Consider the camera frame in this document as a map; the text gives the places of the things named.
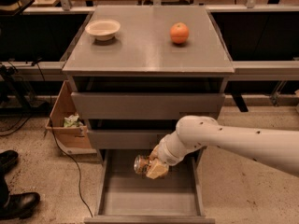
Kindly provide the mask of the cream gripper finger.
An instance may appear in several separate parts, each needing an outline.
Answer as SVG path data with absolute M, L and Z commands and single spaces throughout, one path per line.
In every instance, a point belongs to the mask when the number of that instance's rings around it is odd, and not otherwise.
M 156 147 L 151 151 L 151 153 L 149 154 L 149 158 L 150 158 L 151 160 L 154 160 L 154 159 L 157 158 L 157 156 L 158 156 L 158 147 L 159 147 L 159 146 L 156 146 Z
M 147 168 L 146 177 L 156 179 L 168 173 L 169 166 L 158 159 L 150 162 Z

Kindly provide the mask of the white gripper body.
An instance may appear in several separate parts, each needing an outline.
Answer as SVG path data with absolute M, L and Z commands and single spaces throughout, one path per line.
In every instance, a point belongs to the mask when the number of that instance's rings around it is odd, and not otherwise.
M 167 135 L 158 144 L 157 158 L 169 166 L 179 163 L 179 141 L 173 135 Z

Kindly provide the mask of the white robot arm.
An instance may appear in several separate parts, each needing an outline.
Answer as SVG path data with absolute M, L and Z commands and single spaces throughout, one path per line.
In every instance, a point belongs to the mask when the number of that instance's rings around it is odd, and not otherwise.
M 153 149 L 146 177 L 156 179 L 166 175 L 187 154 L 209 146 L 299 175 L 298 131 L 222 126 L 210 117 L 186 116 Z

